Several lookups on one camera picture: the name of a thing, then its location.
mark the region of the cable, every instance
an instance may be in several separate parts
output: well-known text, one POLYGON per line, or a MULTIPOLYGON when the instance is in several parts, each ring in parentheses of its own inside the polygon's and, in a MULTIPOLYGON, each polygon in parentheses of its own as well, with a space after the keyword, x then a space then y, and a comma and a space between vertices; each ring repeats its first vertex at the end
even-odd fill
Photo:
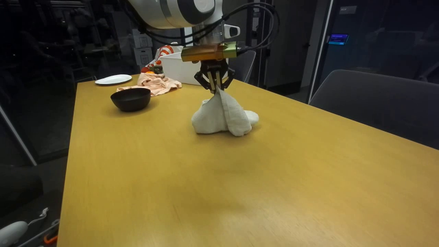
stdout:
POLYGON ((262 41, 259 41, 257 45, 243 48, 241 52, 246 52, 246 51, 250 51, 250 49, 263 49, 263 48, 270 47, 272 42, 273 42, 272 37, 278 33, 280 16, 278 16, 277 11, 267 10, 266 7, 259 7, 259 8, 265 10, 270 15, 269 34, 262 41))
POLYGON ((162 34, 156 34, 156 33, 152 33, 150 30, 145 30, 145 34, 148 34, 151 37, 151 40, 154 41, 158 41, 160 44, 166 44, 166 45, 188 45, 188 44, 193 44, 193 42, 198 42, 200 38, 206 37, 209 33, 211 33, 213 30, 215 30, 215 27, 218 27, 218 25, 209 25, 206 26, 204 29, 196 32, 196 33, 202 33, 204 32, 202 36, 196 37, 195 33, 192 34, 188 34, 188 36, 178 36, 178 37, 173 37, 173 36, 162 36, 162 34), (159 40, 158 37, 160 38, 192 38, 192 41, 184 41, 184 42, 173 42, 173 41, 163 41, 163 40, 159 40))
POLYGON ((36 218, 36 220, 33 220, 33 221, 30 221, 30 222, 27 224, 27 226, 30 226, 30 225, 33 225, 33 224, 36 224, 36 222, 38 222, 38 221, 45 220, 48 211, 49 211, 49 209, 48 209, 48 207, 44 207, 43 211, 41 211, 41 214, 40 214, 40 217, 36 218))

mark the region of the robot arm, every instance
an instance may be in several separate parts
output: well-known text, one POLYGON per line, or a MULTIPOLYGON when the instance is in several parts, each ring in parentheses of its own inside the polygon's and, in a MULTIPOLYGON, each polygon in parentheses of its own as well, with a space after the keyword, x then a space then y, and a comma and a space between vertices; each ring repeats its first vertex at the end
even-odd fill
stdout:
POLYGON ((129 0, 129 3, 139 16, 155 29, 189 27, 222 16, 222 0, 129 0))
MULTIPOLYGON (((192 27, 193 47, 185 47, 181 52, 184 62, 200 62, 200 71, 195 78, 206 89, 215 93, 225 89, 233 80, 235 71, 229 69, 226 59, 236 58, 239 51, 236 42, 225 42, 226 38, 240 34, 237 26, 225 25, 224 21, 232 14, 258 7, 270 14, 274 21, 272 30, 278 25, 278 15, 273 5, 266 3, 248 3, 224 16, 222 0, 126 0, 134 12, 139 25, 147 23, 155 29, 192 27)), ((269 36, 255 47, 265 48, 269 36)))

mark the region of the crumpled towel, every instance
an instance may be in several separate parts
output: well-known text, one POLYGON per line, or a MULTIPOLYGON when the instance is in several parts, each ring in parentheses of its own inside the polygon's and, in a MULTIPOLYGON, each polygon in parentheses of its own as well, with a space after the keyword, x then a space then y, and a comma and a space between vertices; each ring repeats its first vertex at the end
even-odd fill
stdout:
POLYGON ((218 92, 203 101, 202 107, 192 117, 192 125, 196 133, 230 132, 233 136, 246 136, 259 121, 254 111, 246 111, 226 92, 218 92))
POLYGON ((181 82, 165 77, 163 74, 141 73, 137 80, 137 85, 128 88, 118 88, 117 91, 125 91, 129 88, 148 88, 152 96, 167 93, 171 89, 181 88, 181 82))
POLYGON ((141 71, 143 71, 143 73, 154 71, 154 67, 162 66, 162 56, 174 53, 174 49, 176 49, 176 48, 171 47, 171 45, 165 45, 165 47, 158 48, 156 52, 155 52, 154 60, 151 60, 148 64, 145 64, 145 66, 141 69, 141 71))

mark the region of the white cloth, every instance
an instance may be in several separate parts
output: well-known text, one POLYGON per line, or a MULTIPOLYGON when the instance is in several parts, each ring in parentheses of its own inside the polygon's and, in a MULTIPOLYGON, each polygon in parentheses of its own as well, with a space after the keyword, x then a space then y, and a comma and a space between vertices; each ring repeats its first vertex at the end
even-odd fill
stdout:
POLYGON ((196 133, 229 130, 233 136, 246 136, 258 121, 257 112, 243 110, 230 95, 219 89, 192 117, 196 133))

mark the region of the white plate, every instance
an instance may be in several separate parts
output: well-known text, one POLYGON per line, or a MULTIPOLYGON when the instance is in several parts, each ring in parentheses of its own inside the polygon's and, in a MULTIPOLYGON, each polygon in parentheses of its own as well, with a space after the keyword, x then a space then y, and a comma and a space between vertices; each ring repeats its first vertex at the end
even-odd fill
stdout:
POLYGON ((129 74, 115 74, 115 75, 100 78, 100 80, 95 81, 95 84, 97 84, 97 85, 123 84, 123 82, 126 82, 126 81, 129 81, 132 78, 133 77, 129 75, 129 74))

